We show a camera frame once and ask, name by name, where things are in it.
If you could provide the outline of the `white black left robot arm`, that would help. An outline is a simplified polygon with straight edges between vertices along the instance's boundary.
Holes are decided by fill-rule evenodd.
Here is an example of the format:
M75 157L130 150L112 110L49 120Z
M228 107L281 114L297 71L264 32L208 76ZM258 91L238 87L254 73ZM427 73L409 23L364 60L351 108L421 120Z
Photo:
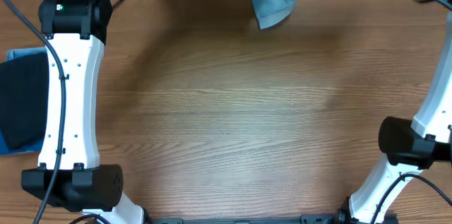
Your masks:
M149 223L124 192L118 165L103 165L97 148L97 80L105 52L111 0L43 0L38 37L48 59L47 121L37 167L22 188L40 208L64 208L96 223Z

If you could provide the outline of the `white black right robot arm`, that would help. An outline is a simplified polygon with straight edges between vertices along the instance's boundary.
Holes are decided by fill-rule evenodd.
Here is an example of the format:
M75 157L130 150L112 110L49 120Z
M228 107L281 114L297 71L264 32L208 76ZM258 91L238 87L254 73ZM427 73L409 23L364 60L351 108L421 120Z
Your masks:
M435 162L451 161L451 17L446 39L421 108L413 119L385 118L379 129L381 156L362 186L335 215L303 215L301 223L397 223L387 211L405 186L418 179L447 203L451 199L421 176Z

